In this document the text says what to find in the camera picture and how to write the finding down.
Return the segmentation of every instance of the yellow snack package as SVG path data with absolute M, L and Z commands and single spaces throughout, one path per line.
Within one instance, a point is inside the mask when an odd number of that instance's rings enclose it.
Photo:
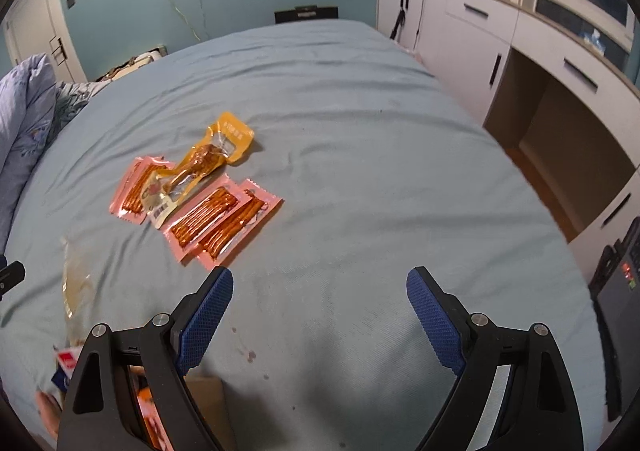
M 238 161 L 253 139 L 254 130 L 225 111 L 178 165 L 154 171 L 140 193 L 153 226 L 159 229 L 200 180 L 223 164 Z

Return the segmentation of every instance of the wooden countertop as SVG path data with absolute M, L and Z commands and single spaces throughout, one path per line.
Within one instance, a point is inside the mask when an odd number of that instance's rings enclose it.
M 611 72 L 613 72 L 616 77 L 618 79 L 620 79 L 620 81 L 624 82 L 624 84 L 626 85 L 627 88 L 629 88 L 629 90 L 631 90 L 634 95 L 636 96 L 636 98 L 638 100 L 640 100 L 640 90 L 636 87 L 635 84 L 633 84 L 628 77 L 626 77 L 621 71 L 620 69 L 614 65 L 611 61 L 609 61 L 608 59 L 606 59 L 606 57 L 603 57 L 599 54 L 597 54 L 596 52 L 594 52 L 591 48 L 589 48 L 589 46 L 581 39 L 579 38 L 576 34 L 574 34 L 573 32 L 571 32 L 570 30 L 567 30 L 566 28 L 564 28 L 562 25 L 559 25 L 558 23 L 556 23 L 555 21 L 550 20 L 548 17 L 542 15 L 542 14 L 538 14 L 537 12 L 534 12 L 532 10 L 529 10 L 528 8 L 524 8 L 520 5 L 515 4 L 513 1 L 511 0 L 497 0 L 500 1 L 501 3 L 505 4 L 505 5 L 509 5 L 512 6 L 513 8 L 518 9 L 520 12 L 526 12 L 527 14 L 535 17 L 536 19 L 539 19 L 540 21 L 544 22 L 545 24 L 555 28 L 556 30 L 558 30 L 559 32 L 561 32 L 562 34 L 564 34 L 565 36 L 569 37 L 570 39 L 572 39 L 573 41 L 575 41 L 576 43 L 578 43 L 582 48 L 584 48 L 584 50 L 588 53 L 590 53 L 590 55 L 594 56 L 596 59 L 598 59 L 599 61 L 601 61 L 609 70 L 611 70 Z

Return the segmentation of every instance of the black strap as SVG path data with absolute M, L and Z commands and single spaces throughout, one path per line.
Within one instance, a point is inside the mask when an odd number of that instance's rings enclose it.
M 398 13 L 398 19 L 396 19 L 396 25 L 394 26 L 394 29 L 391 31 L 391 39 L 396 39 L 396 35 L 398 34 L 398 29 L 401 26 L 404 26 L 405 19 L 406 19 L 406 13 L 404 12 L 404 9 L 401 8 L 400 12 Z

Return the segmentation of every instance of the bed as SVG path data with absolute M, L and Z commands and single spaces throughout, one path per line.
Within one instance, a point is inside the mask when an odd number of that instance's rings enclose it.
M 241 451 L 415 449 L 454 383 L 406 297 L 418 265 L 498 325 L 551 328 L 586 448 L 596 447 L 602 350 L 549 212 L 419 63 L 346 20 L 176 52 L 107 86 L 60 133 L 6 247 L 27 278 L 0 304 L 0 375 L 29 430 L 44 433 L 33 393 L 51 391 L 52 345 L 65 342 L 60 238 L 96 284 L 87 331 L 171 311 L 207 273 L 180 266 L 148 223 L 108 206 L 133 157 L 178 160 L 224 110 L 255 129 L 252 152 L 228 174 L 286 200 L 230 265 L 234 297 L 193 370 L 225 381 Z

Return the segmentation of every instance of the barcode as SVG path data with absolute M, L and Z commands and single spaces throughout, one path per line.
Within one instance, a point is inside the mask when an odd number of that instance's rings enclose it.
M 158 216 L 160 216 L 160 214 L 162 214 L 162 211 L 164 211 L 169 205 L 167 204 L 162 204 L 161 206 L 158 206 L 158 208 L 156 208 L 156 210 L 153 213 L 153 217 L 154 220 L 158 219 Z

